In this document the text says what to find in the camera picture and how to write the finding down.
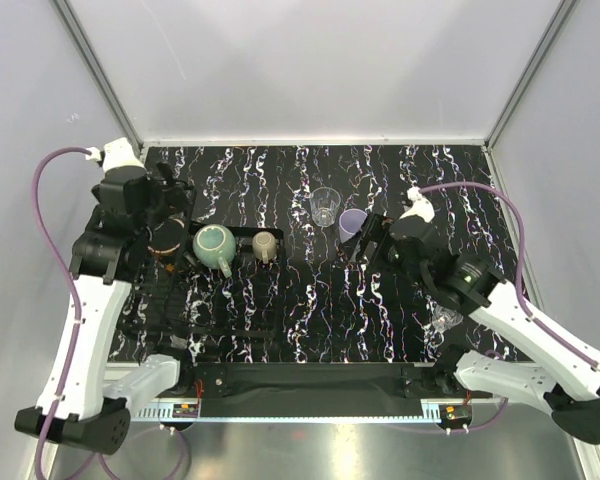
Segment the lilac plastic cup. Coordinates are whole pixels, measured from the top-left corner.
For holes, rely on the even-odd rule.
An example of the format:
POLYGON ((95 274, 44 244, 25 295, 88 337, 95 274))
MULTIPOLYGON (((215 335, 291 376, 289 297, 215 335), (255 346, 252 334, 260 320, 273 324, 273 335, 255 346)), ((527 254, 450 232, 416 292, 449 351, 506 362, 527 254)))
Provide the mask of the lilac plastic cup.
POLYGON ((352 208, 345 210, 339 217, 339 239, 344 243, 351 239, 362 227, 367 218, 363 210, 352 208))

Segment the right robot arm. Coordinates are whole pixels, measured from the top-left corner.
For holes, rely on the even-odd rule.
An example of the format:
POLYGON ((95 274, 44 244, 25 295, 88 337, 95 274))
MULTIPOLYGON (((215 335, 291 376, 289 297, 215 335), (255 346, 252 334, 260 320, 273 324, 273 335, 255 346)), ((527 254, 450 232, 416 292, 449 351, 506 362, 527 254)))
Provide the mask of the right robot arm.
POLYGON ((582 442, 600 444, 600 351, 518 299, 515 285, 489 262, 452 253, 436 227, 414 215, 372 214, 342 251, 420 286, 437 305, 489 328, 530 359, 506 362, 451 345, 408 379, 408 396, 501 396, 549 415, 582 442))

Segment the black mug red inside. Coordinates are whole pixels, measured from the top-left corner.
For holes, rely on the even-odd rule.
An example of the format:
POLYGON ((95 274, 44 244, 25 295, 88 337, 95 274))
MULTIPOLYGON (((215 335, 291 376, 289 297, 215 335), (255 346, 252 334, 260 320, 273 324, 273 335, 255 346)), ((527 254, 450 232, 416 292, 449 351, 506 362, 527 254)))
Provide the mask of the black mug red inside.
POLYGON ((174 259, 183 235, 184 222, 179 218, 169 218, 154 230, 148 251, 159 260, 174 259))

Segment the small beige mug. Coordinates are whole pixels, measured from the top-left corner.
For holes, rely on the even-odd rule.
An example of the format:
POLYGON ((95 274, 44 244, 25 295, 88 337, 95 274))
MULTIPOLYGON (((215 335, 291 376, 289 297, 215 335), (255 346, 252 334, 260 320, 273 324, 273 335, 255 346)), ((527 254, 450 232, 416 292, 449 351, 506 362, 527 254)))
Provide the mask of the small beige mug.
POLYGON ((275 236, 268 231, 258 232, 252 238, 252 251, 254 256, 263 263, 274 260, 277 256, 275 236))

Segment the tall clear glass tumbler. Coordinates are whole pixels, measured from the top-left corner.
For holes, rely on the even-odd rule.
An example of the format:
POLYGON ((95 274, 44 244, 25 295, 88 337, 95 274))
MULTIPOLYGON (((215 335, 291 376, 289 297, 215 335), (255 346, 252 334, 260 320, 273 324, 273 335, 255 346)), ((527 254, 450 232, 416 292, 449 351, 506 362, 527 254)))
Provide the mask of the tall clear glass tumbler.
POLYGON ((319 187, 310 193, 309 202, 312 220, 318 227, 325 228, 335 223, 341 205, 341 196, 335 189, 319 187))

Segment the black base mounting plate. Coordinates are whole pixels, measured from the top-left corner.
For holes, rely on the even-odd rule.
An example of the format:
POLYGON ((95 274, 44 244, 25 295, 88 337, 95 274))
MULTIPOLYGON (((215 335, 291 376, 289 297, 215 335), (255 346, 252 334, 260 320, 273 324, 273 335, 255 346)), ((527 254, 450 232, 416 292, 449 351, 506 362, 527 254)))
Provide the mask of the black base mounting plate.
POLYGON ((200 395, 191 383, 186 391, 164 392, 157 400, 387 413, 407 402, 465 400, 463 387, 435 384, 427 378, 429 369, 414 363, 201 363, 193 368, 193 378, 202 383, 200 395))

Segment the green glazed ceramic mug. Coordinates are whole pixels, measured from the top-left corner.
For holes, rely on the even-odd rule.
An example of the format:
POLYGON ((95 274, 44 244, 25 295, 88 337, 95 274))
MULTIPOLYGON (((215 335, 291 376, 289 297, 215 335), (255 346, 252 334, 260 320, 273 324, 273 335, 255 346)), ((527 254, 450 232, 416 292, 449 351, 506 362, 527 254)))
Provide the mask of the green glazed ceramic mug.
POLYGON ((225 278, 232 276, 231 265, 237 253, 237 243, 227 227, 219 224, 202 227, 194 236, 193 251, 205 267, 219 270, 225 278))

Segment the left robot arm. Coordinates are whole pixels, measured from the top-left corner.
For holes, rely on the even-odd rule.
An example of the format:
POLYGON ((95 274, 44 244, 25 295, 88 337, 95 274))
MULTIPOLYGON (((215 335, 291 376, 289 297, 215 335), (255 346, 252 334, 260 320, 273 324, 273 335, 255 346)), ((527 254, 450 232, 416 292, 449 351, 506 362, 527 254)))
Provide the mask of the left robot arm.
POLYGON ((161 347, 111 385, 104 374, 116 324, 149 256, 162 182, 144 166, 114 167, 92 190, 97 205, 72 247, 69 310, 47 384, 35 405, 17 412, 16 431, 56 444, 111 455, 133 415, 155 397, 189 394, 191 355, 161 347))

